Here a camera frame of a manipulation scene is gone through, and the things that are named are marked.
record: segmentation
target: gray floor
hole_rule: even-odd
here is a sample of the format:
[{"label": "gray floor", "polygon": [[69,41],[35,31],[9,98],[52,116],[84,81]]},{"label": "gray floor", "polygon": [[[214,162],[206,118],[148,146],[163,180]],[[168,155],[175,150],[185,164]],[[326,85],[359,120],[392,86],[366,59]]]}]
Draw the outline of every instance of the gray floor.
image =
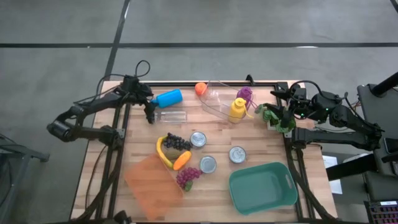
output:
[{"label": "gray floor", "polygon": [[[0,43],[111,43],[122,0],[0,1]],[[398,14],[388,0],[135,0],[121,42],[398,42]],[[86,141],[63,143],[45,126],[72,101],[92,95],[110,49],[0,49],[0,132],[51,153],[32,162],[13,208],[13,223],[68,219]],[[349,92],[398,70],[398,48],[120,49],[113,72],[145,80],[307,79]],[[315,93],[308,87],[309,95]],[[357,154],[349,146],[325,152]],[[366,220],[363,206],[335,198],[344,220]]]}]

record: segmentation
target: can lid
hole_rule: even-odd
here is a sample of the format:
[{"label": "can lid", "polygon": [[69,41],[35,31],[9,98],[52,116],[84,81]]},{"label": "can lid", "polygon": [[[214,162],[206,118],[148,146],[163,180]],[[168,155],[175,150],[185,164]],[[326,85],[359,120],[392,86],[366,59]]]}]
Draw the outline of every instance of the can lid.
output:
[{"label": "can lid", "polygon": [[191,143],[196,147],[202,147],[206,144],[206,136],[201,132],[195,132],[191,135]]},{"label": "can lid", "polygon": [[216,167],[216,160],[212,156],[205,156],[200,160],[200,170],[205,174],[214,172]]},{"label": "can lid", "polygon": [[229,150],[229,159],[232,162],[241,163],[246,159],[246,151],[240,146],[235,146]]}]

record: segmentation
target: mustard bottle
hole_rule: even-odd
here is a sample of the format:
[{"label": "mustard bottle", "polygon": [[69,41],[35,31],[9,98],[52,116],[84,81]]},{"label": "mustard bottle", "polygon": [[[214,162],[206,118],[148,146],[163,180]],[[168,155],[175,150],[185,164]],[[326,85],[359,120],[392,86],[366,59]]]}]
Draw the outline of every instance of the mustard bottle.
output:
[{"label": "mustard bottle", "polygon": [[232,123],[238,123],[241,121],[245,113],[247,114],[248,117],[253,118],[252,116],[248,115],[248,111],[246,110],[245,104],[246,100],[244,100],[243,98],[236,98],[231,104],[228,121]]}]

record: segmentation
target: carrot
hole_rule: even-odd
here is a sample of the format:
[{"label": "carrot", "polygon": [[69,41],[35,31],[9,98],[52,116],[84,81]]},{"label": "carrot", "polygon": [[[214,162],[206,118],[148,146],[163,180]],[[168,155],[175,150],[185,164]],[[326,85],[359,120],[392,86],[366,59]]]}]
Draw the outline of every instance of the carrot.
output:
[{"label": "carrot", "polygon": [[173,170],[179,170],[183,167],[190,159],[192,153],[190,151],[184,152],[175,162],[173,165]]}]

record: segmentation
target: orange plastic tray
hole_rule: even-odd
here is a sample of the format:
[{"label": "orange plastic tray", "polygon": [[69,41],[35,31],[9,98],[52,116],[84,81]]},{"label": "orange plastic tray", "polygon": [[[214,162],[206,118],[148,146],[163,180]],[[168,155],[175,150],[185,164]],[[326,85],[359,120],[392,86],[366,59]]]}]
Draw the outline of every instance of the orange plastic tray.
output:
[{"label": "orange plastic tray", "polygon": [[164,217],[170,207],[182,202],[182,189],[157,154],[134,164],[124,173],[124,180],[150,221]]}]

